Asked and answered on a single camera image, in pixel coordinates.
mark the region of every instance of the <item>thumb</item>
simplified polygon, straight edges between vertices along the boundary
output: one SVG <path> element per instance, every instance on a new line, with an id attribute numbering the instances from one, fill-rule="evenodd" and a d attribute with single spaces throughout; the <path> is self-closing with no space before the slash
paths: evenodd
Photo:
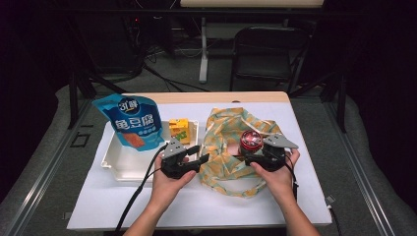
<path id="1" fill-rule="evenodd" d="M 255 172 L 257 172 L 261 177 L 264 177 L 266 171 L 261 167 L 260 164 L 254 161 L 251 162 L 251 166 L 255 169 Z"/>
<path id="2" fill-rule="evenodd" d="M 194 176 L 196 176 L 195 170 L 188 171 L 178 180 L 178 183 L 180 183 L 180 185 L 183 187 L 188 184 L 194 178 Z"/>

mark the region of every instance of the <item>patterned cloth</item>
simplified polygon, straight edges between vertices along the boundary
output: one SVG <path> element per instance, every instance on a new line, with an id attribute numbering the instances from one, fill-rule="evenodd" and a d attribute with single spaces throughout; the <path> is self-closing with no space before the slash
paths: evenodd
<path id="1" fill-rule="evenodd" d="M 220 184 L 223 180 L 259 178 L 252 167 L 246 166 L 245 161 L 231 155 L 227 146 L 239 144 L 240 137 L 246 130 L 257 131 L 263 137 L 282 134 L 278 125 L 274 121 L 260 120 L 244 108 L 238 107 L 214 108 L 206 127 L 202 154 L 209 153 L 209 160 L 200 169 L 202 184 L 227 196 L 250 198 L 256 195 L 266 185 L 262 179 L 256 186 L 243 192 L 228 190 Z"/>

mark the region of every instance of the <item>white plastic tray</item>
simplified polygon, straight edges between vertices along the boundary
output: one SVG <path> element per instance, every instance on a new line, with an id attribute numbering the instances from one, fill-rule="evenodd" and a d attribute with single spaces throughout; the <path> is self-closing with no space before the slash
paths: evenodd
<path id="1" fill-rule="evenodd" d="M 198 144 L 199 122 L 190 121 L 188 123 L 190 129 L 190 144 L 185 145 L 186 148 L 193 147 Z M 117 181 L 143 181 L 145 174 L 149 168 L 150 162 L 156 152 L 171 140 L 169 133 L 168 121 L 162 121 L 162 138 L 165 140 L 159 147 L 151 150 L 137 151 L 132 147 L 122 146 L 114 131 L 108 141 L 108 149 L 101 161 L 101 167 L 109 169 Z M 199 154 L 189 156 L 190 161 L 199 158 Z M 152 182 L 151 175 L 147 182 Z"/>

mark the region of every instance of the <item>wooden table edge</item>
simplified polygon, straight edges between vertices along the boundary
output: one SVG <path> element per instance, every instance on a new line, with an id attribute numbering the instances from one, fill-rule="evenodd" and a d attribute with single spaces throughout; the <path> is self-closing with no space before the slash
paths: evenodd
<path id="1" fill-rule="evenodd" d="M 133 92 L 156 103 L 289 102 L 284 91 Z"/>

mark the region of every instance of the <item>chair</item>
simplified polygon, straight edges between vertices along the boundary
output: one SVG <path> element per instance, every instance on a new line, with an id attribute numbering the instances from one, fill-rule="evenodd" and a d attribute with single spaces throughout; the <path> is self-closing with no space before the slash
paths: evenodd
<path id="1" fill-rule="evenodd" d="M 229 90 L 236 79 L 243 79 L 288 83 L 289 93 L 309 39 L 295 28 L 241 29 L 234 38 Z"/>

